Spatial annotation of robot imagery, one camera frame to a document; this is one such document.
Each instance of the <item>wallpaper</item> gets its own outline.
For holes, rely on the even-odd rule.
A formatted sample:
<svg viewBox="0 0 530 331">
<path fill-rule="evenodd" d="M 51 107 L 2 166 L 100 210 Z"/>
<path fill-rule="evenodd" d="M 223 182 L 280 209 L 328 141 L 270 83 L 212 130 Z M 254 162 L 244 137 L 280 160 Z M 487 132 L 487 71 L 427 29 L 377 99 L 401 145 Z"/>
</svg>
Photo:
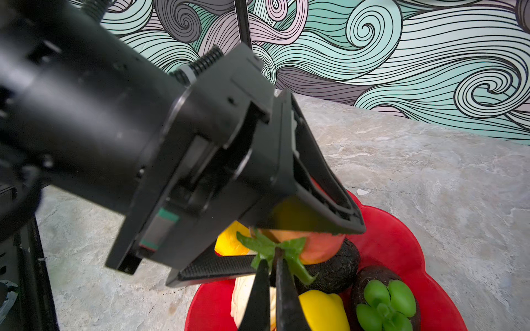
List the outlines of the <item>wallpaper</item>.
<svg viewBox="0 0 530 331">
<path fill-rule="evenodd" d="M 527 0 L 248 4 L 277 88 L 530 145 Z M 232 0 L 116 0 L 102 25 L 165 71 L 240 42 Z"/>
</svg>

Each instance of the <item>marble countertop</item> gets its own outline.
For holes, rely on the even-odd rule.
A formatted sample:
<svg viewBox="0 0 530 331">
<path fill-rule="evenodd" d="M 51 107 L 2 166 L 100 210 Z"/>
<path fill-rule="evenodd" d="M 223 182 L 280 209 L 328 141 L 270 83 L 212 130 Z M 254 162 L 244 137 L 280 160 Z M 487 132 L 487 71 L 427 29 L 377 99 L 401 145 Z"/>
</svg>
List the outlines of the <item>marble countertop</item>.
<svg viewBox="0 0 530 331">
<path fill-rule="evenodd" d="M 338 178 L 414 233 L 469 330 L 530 325 L 530 147 L 297 96 Z M 197 289 L 104 267 L 123 216 L 55 187 L 37 213 L 61 330 L 183 330 Z"/>
</svg>

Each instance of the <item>black tongs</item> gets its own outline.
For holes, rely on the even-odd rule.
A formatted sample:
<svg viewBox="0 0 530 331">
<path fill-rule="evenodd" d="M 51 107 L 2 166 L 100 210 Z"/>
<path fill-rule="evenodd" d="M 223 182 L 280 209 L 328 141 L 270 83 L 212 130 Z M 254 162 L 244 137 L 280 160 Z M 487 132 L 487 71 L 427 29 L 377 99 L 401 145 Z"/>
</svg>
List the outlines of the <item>black tongs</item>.
<svg viewBox="0 0 530 331">
<path fill-rule="evenodd" d="M 276 330 L 311 331 L 302 311 L 293 275 L 284 259 L 284 250 L 276 247 L 272 271 L 261 260 L 246 305 L 239 331 L 270 331 L 270 285 L 276 285 Z"/>
</svg>

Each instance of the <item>green calyx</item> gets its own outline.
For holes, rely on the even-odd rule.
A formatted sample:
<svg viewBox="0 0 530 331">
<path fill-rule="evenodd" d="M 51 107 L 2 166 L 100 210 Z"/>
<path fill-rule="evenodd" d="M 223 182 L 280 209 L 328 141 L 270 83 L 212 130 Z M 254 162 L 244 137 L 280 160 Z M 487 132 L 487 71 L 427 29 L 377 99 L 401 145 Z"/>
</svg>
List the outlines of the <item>green calyx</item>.
<svg viewBox="0 0 530 331">
<path fill-rule="evenodd" d="M 392 280 L 385 286 L 371 280 L 364 289 L 364 298 L 367 305 L 356 307 L 364 331 L 412 331 L 409 318 L 416 314 L 416 300 L 405 283 Z"/>
<path fill-rule="evenodd" d="M 243 236 L 239 231 L 236 234 L 237 240 L 239 240 L 243 246 L 257 253 L 251 264 L 254 269 L 258 269 L 261 260 L 266 260 L 269 264 L 269 269 L 271 269 L 276 247 L 279 247 L 285 252 L 284 259 L 287 261 L 287 265 L 289 265 L 289 270 L 293 275 L 297 276 L 303 284 L 309 285 L 316 279 L 316 275 L 311 276 L 307 272 L 302 261 L 300 261 L 300 254 L 304 249 L 307 238 L 286 240 L 277 244 L 259 231 L 254 231 L 254 235 L 255 238 L 249 238 Z"/>
</svg>

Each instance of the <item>black pole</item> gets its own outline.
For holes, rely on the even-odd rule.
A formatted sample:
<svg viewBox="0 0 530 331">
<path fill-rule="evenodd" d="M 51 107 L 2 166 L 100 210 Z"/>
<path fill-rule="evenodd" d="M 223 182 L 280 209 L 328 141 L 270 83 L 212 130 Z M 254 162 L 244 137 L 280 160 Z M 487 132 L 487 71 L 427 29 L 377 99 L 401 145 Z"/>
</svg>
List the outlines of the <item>black pole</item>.
<svg viewBox="0 0 530 331">
<path fill-rule="evenodd" d="M 235 14 L 237 15 L 237 26 L 239 27 L 239 38 L 241 42 L 252 49 L 250 38 L 249 8 L 246 0 L 234 0 Z"/>
</svg>

